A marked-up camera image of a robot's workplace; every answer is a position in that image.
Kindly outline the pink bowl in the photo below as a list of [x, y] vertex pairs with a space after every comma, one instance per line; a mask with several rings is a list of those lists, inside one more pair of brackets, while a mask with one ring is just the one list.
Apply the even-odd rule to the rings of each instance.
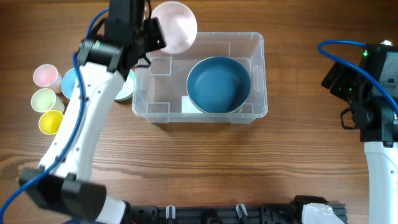
[[197, 33], [197, 20], [192, 10], [178, 1], [159, 4], [152, 15], [158, 18], [166, 46], [161, 51], [167, 54], [180, 54], [194, 43]]

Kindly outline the mint green bowl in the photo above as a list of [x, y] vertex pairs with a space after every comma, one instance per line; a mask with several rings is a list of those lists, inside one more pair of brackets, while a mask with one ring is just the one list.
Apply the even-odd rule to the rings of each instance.
[[135, 87], [134, 78], [135, 73], [133, 72], [133, 70], [130, 70], [123, 87], [115, 97], [116, 101], [126, 101], [132, 97]]

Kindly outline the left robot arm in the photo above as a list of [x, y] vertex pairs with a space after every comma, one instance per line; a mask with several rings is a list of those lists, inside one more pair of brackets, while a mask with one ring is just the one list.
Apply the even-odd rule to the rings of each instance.
[[93, 156], [104, 123], [130, 69], [165, 47], [157, 18], [124, 22], [105, 18], [73, 56], [77, 84], [52, 145], [36, 169], [24, 169], [20, 191], [40, 208], [78, 220], [127, 223], [129, 203], [92, 183]]

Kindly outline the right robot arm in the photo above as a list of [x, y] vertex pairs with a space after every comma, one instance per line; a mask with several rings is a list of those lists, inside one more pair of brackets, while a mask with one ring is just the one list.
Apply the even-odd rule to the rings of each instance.
[[360, 131], [369, 171], [370, 223], [397, 223], [397, 112], [375, 84], [356, 70], [335, 63], [322, 86], [348, 102]]

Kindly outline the white label in container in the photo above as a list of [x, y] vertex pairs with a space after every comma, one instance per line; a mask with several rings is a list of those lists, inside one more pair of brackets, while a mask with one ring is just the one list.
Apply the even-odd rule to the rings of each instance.
[[189, 99], [188, 96], [181, 97], [182, 113], [202, 113]]

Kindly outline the clear plastic storage container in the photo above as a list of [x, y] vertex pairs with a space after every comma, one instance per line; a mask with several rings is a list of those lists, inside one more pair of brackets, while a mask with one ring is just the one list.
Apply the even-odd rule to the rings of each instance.
[[147, 55], [135, 70], [132, 112], [150, 123], [249, 124], [268, 112], [258, 32], [199, 32], [180, 54]]

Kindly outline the light blue bowl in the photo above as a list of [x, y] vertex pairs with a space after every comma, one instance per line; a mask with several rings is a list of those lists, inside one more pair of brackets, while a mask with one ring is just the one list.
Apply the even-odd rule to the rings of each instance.
[[65, 97], [70, 99], [73, 94], [73, 90], [75, 88], [76, 81], [76, 71], [74, 68], [71, 68], [62, 78], [62, 93]]

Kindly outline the pink cup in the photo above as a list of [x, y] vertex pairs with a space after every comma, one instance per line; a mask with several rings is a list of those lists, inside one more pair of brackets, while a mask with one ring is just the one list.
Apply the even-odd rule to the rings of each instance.
[[51, 64], [39, 66], [33, 74], [33, 81], [41, 88], [51, 89], [55, 93], [62, 92], [62, 76]]

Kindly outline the pale green cup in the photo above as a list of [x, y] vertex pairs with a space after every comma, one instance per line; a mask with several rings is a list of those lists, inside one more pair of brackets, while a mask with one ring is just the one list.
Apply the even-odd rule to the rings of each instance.
[[65, 105], [57, 94], [48, 88], [36, 91], [31, 98], [31, 107], [38, 113], [45, 113], [50, 110], [65, 111]]

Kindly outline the yellow cup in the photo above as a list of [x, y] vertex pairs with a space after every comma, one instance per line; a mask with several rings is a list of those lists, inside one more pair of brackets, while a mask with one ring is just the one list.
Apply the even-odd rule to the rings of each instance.
[[43, 134], [57, 134], [63, 120], [63, 113], [57, 110], [45, 112], [39, 119], [39, 129]]

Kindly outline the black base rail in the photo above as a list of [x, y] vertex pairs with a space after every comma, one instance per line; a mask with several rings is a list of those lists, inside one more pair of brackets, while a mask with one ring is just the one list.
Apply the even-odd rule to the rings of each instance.
[[237, 206], [230, 207], [156, 207], [132, 206], [131, 223], [158, 224], [201, 224], [215, 218], [223, 224], [286, 224], [301, 223], [298, 206], [287, 204], [264, 204], [246, 207], [246, 213], [240, 215]]

